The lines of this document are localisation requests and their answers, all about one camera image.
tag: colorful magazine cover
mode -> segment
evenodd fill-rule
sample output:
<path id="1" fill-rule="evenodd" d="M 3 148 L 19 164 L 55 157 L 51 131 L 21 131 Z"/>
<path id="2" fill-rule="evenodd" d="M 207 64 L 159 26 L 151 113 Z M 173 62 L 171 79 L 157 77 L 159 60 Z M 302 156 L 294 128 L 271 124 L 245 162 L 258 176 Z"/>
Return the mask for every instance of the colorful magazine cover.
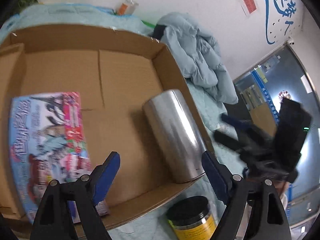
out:
<path id="1" fill-rule="evenodd" d="M 73 182 L 92 171 L 86 149 L 78 93 L 47 93 L 12 100 L 9 147 L 13 178 L 24 210 L 33 223 L 49 182 Z M 76 204 L 68 201 L 74 223 Z M 97 205 L 107 213 L 105 202 Z"/>

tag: cardboard box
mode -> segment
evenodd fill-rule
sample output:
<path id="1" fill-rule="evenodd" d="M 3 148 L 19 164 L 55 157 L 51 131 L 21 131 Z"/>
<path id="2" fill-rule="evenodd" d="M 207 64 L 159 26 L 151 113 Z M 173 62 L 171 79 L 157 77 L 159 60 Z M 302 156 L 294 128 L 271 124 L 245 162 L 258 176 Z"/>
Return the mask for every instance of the cardboard box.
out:
<path id="1" fill-rule="evenodd" d="M 268 103 L 263 103 L 249 112 L 252 122 L 256 126 L 267 132 L 270 136 L 275 136 L 277 125 Z"/>
<path id="2" fill-rule="evenodd" d="M 42 93 L 16 97 L 9 117 L 9 151 L 13 179 L 26 216 L 33 223 L 51 180 L 76 181 L 91 174 L 79 93 Z M 76 203 L 68 202 L 74 223 L 80 218 Z M 108 213 L 105 201 L 96 205 Z"/>
<path id="3" fill-rule="evenodd" d="M 120 170 L 106 197 L 111 213 L 102 218 L 106 229 L 144 215 L 192 184 L 173 182 L 142 111 L 148 99 L 164 90 L 179 89 L 213 151 L 185 80 L 168 48 L 159 41 L 101 27 L 42 25 L 18 30 L 4 44 L 0 50 L 0 176 L 4 181 L 0 203 L 10 209 L 11 218 L 23 215 L 6 164 L 12 97 L 80 93 L 92 166 L 102 164 L 111 151 L 121 157 Z M 28 237 L 31 231 L 31 225 L 21 221 L 11 221 L 10 226 L 21 237 Z M 80 224 L 76 231 L 84 236 Z"/>

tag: black jar lid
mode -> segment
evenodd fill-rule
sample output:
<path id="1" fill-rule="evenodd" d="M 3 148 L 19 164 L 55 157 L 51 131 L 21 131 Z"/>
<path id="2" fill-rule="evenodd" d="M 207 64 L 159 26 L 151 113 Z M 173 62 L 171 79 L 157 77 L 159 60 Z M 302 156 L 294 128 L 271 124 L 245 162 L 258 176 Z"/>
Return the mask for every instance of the black jar lid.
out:
<path id="1" fill-rule="evenodd" d="M 166 216 L 175 226 L 188 226 L 200 221 L 208 213 L 208 199 L 204 196 L 194 196 L 173 205 Z"/>

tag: white wall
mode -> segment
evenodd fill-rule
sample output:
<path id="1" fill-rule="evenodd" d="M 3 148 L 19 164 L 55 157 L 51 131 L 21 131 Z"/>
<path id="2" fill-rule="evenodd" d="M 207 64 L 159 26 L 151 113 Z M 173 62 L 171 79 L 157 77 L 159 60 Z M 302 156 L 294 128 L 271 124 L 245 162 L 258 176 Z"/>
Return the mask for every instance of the white wall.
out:
<path id="1" fill-rule="evenodd" d="M 320 93 L 320 29 L 305 8 L 302 31 L 293 36 L 291 48 L 309 74 L 315 90 Z"/>
<path id="2" fill-rule="evenodd" d="M 43 3 L 70 2 L 89 3 L 116 8 L 123 0 L 39 0 Z M 266 42 L 265 0 L 256 0 L 258 10 L 250 17 L 245 16 L 240 0 L 135 0 L 140 5 L 135 15 L 143 20 L 156 23 L 158 19 L 172 11 L 190 13 L 199 23 L 209 29 L 218 39 L 223 62 L 234 79 L 251 68 L 281 45 L 287 36 L 281 34 L 273 45 Z M 301 15 L 297 10 L 294 17 Z M 292 33 L 301 27 L 297 24 Z"/>

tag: security camera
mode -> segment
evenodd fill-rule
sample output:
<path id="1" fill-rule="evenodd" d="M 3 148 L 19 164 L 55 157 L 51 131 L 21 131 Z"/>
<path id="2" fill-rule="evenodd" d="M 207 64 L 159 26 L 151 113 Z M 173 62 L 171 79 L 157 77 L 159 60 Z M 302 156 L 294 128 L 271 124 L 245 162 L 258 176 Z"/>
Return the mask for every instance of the security camera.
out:
<path id="1" fill-rule="evenodd" d="M 289 37 L 289 39 L 287 40 L 287 44 L 288 45 L 294 45 L 294 40 L 293 40 L 293 38 L 291 38 L 291 37 Z"/>

